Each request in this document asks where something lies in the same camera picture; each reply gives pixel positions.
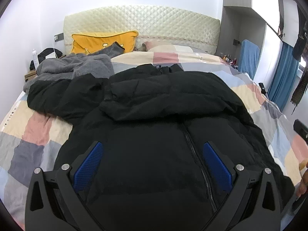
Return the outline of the person's right hand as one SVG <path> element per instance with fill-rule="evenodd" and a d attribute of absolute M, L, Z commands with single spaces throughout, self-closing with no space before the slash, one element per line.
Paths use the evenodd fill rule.
<path fill-rule="evenodd" d="M 299 169 L 300 169 L 300 174 L 302 178 L 298 186 L 298 189 L 296 190 L 296 196 L 298 198 L 307 192 L 307 184 L 308 184 L 307 168 L 308 168 L 307 160 L 304 160 L 303 162 L 300 163 Z"/>

